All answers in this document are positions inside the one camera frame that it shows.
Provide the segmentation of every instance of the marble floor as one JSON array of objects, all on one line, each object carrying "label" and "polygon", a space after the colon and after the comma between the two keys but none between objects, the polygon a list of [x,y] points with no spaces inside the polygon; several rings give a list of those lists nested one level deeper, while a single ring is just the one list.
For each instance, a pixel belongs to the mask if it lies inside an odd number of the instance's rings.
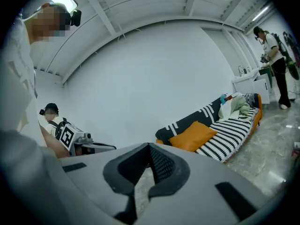
[{"label": "marble floor", "polygon": [[[300,94],[300,81],[287,76],[288,90]],[[275,78],[270,104],[263,105],[263,118],[248,142],[232,157],[226,166],[256,185],[268,198],[275,196],[285,185],[295,157],[291,157],[294,142],[300,142],[300,95],[289,92],[295,98],[291,108],[281,110]],[[147,194],[154,186],[153,174],[146,169],[135,187],[138,216],[149,204]]]}]

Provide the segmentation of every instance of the orange pillow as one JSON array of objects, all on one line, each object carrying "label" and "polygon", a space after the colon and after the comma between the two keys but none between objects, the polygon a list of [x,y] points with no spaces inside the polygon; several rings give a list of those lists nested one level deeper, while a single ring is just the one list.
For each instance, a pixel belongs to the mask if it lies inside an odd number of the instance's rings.
[{"label": "orange pillow", "polygon": [[156,143],[159,143],[159,144],[164,144],[163,141],[159,140],[159,139],[156,139]]},{"label": "orange pillow", "polygon": [[173,147],[194,152],[218,132],[195,121],[183,133],[169,139]]}]

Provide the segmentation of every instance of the person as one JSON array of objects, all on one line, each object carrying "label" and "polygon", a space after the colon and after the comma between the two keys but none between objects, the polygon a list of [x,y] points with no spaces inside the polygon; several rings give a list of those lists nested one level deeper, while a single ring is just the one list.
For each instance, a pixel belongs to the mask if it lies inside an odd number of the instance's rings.
[{"label": "person", "polygon": [[63,4],[45,3],[32,16],[23,20],[20,13],[7,34],[0,53],[2,85],[0,130],[17,130],[34,139],[38,145],[53,149],[58,158],[69,157],[62,144],[38,122],[35,98],[35,71],[30,58],[30,45],[61,35],[71,25],[71,15]]},{"label": "person", "polygon": [[53,137],[56,137],[57,126],[64,121],[59,115],[58,107],[55,103],[49,103],[45,107],[44,117],[48,124],[45,126],[46,131]]},{"label": "person", "polygon": [[279,104],[281,109],[287,109],[291,106],[287,85],[285,80],[286,64],[285,59],[279,51],[276,39],[268,32],[260,27],[255,27],[253,33],[262,40],[264,52],[268,55],[269,64],[272,65],[277,85],[280,91]]}]

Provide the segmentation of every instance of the white shirt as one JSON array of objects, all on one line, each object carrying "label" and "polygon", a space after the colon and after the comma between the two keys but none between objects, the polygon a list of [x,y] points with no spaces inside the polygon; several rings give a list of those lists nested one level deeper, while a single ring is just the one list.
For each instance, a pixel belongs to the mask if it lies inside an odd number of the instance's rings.
[{"label": "white shirt", "polygon": [[14,24],[3,44],[0,56],[2,89],[0,129],[17,130],[46,146],[36,111],[35,72],[30,58],[30,43],[21,16]]},{"label": "white shirt", "polygon": [[[55,117],[52,121],[55,122],[57,125],[59,125],[59,123],[63,121],[63,118],[58,116],[58,117]],[[54,127],[53,125],[48,123],[45,126],[45,129],[47,130],[48,133],[50,133],[53,137],[55,137],[56,127]]]},{"label": "white shirt", "polygon": [[[263,45],[264,52],[266,54],[269,54],[269,52],[271,52],[273,47],[279,48],[276,39],[269,33],[266,34],[266,40],[264,41],[264,43],[262,45]],[[274,62],[276,62],[278,59],[281,59],[281,58],[283,58],[283,56],[282,56],[281,52],[278,51],[276,53],[275,57],[273,57],[270,60],[270,62],[269,62],[270,65],[272,65]]]}]

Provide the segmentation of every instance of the tiled floor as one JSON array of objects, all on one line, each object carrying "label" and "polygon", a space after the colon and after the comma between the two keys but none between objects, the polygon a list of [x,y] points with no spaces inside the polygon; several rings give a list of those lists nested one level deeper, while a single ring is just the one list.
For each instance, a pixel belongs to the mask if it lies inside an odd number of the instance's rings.
[{"label": "tiled floor", "polygon": [[[289,82],[296,85],[299,93],[300,81]],[[293,144],[300,142],[300,96],[292,102],[291,108],[281,110],[277,103],[280,94],[275,79],[273,84],[271,103],[263,106],[260,126],[226,164],[269,198],[284,186],[282,181],[287,179],[294,161],[291,157]]]}]

